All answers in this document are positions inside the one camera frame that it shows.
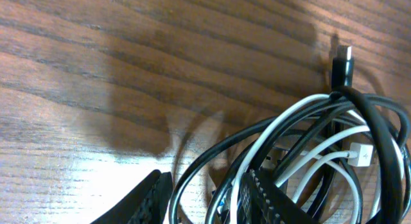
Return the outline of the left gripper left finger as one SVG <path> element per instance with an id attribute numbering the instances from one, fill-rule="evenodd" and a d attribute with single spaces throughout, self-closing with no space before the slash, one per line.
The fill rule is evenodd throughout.
<path id="1" fill-rule="evenodd" d="M 92 224 L 162 224 L 172 191 L 171 173 L 156 169 Z"/>

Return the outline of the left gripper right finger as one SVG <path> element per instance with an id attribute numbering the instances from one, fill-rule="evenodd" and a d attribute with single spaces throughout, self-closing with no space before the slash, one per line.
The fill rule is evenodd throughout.
<path id="1" fill-rule="evenodd" d="M 261 171 L 244 173 L 240 182 L 240 223 L 318 224 Z"/>

